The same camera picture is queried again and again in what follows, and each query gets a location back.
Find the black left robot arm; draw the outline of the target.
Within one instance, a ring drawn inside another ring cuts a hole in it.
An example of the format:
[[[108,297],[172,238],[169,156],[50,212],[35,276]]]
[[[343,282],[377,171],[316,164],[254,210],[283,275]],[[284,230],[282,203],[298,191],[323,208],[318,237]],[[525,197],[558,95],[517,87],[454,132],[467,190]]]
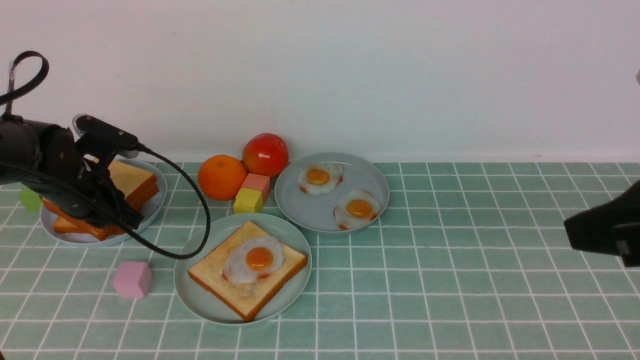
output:
[[[139,150],[138,138],[89,115],[73,123],[79,139],[56,124],[3,118],[1,183],[21,183],[62,214],[96,228],[138,228],[143,215],[127,203],[109,171],[118,153]]]

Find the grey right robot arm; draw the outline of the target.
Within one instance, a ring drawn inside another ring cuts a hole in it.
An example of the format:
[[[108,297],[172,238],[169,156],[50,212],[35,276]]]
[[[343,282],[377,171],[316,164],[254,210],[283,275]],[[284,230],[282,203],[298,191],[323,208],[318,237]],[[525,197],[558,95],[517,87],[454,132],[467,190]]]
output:
[[[640,183],[610,202],[570,216],[563,222],[572,249],[619,256],[622,264],[640,266]]]

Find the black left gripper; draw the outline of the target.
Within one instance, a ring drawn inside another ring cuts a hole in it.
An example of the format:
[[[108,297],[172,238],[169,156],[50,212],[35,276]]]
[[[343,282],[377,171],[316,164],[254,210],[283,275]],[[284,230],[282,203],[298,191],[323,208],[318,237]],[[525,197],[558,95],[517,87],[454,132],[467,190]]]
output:
[[[73,131],[43,121],[20,121],[20,182],[71,218],[92,226],[137,230],[144,216],[110,178],[112,161],[82,155]]]

